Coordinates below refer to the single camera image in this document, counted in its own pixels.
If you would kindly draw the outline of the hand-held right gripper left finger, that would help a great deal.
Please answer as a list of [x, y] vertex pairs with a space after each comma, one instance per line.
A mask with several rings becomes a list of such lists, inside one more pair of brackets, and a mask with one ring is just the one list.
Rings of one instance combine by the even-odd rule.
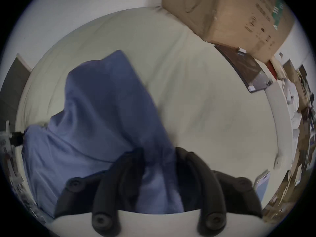
[[70, 178], [57, 200], [54, 218], [91, 212], [91, 225], [98, 234], [118, 235], [118, 210], [136, 211], [144, 170], [144, 149], [136, 148], [108, 170]]

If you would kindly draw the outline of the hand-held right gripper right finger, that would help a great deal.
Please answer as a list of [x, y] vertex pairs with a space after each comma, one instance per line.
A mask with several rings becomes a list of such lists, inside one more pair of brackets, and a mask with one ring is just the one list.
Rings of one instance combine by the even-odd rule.
[[261, 202], [251, 180], [211, 170], [194, 152], [175, 148], [179, 194], [185, 212], [200, 210], [197, 231], [213, 237], [227, 224], [227, 213], [262, 219]]

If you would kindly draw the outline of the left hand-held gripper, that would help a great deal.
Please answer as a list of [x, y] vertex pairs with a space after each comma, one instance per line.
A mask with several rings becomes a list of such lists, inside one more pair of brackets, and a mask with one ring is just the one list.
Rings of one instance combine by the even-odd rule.
[[24, 133], [10, 132], [10, 121], [5, 123], [5, 130], [0, 131], [0, 154], [1, 161], [7, 162], [13, 155], [12, 146], [21, 146], [24, 141]]

